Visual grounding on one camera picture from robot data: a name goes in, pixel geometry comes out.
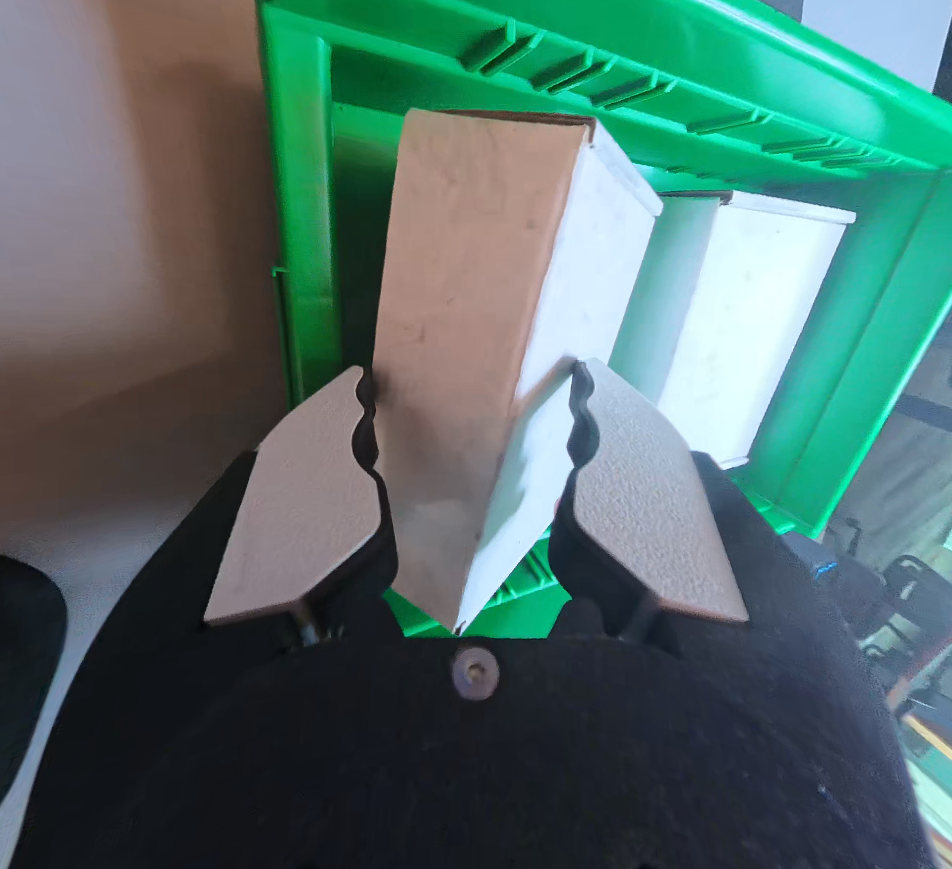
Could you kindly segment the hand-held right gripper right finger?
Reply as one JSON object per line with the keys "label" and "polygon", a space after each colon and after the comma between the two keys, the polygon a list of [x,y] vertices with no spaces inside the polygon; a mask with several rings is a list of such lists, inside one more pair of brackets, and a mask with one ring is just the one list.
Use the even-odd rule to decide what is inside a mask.
{"label": "hand-held right gripper right finger", "polygon": [[636,642],[668,615],[744,627],[750,616],[692,452],[606,364],[578,361],[569,392],[571,462],[549,566],[579,621]]}

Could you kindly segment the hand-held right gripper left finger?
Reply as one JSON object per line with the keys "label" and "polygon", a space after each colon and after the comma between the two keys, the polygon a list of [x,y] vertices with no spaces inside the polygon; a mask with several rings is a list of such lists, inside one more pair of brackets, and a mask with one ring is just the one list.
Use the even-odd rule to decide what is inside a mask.
{"label": "hand-held right gripper left finger", "polygon": [[371,375],[352,366],[262,440],[204,621],[285,615],[306,644],[395,624],[383,596],[398,570],[387,488],[375,466]]}

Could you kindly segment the white cardboard box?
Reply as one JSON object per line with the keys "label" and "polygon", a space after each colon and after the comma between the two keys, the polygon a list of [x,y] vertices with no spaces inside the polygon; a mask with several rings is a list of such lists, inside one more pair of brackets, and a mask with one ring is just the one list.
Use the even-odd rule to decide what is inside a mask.
{"label": "white cardboard box", "polygon": [[572,469],[572,371],[606,362],[660,197],[594,118],[405,117],[372,363],[395,590],[460,634]]}
{"label": "white cardboard box", "polygon": [[738,190],[660,200],[609,367],[731,470],[750,458],[856,214]]}

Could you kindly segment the green plastic bin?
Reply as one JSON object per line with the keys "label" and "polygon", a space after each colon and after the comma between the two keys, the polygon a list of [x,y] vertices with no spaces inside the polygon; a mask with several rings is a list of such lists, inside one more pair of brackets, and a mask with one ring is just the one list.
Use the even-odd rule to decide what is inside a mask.
{"label": "green plastic bin", "polygon": [[659,197],[856,214],[748,462],[726,470],[780,534],[826,528],[950,307],[946,102],[756,0],[256,7],[294,408],[352,366],[373,380],[411,110],[590,117]]}

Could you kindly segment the white closed cardboard box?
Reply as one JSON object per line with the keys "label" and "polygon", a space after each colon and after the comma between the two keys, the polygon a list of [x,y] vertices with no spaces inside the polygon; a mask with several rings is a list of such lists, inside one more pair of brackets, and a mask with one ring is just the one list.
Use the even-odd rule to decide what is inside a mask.
{"label": "white closed cardboard box", "polygon": [[738,190],[660,200],[609,367],[731,470],[750,458],[856,214]]}

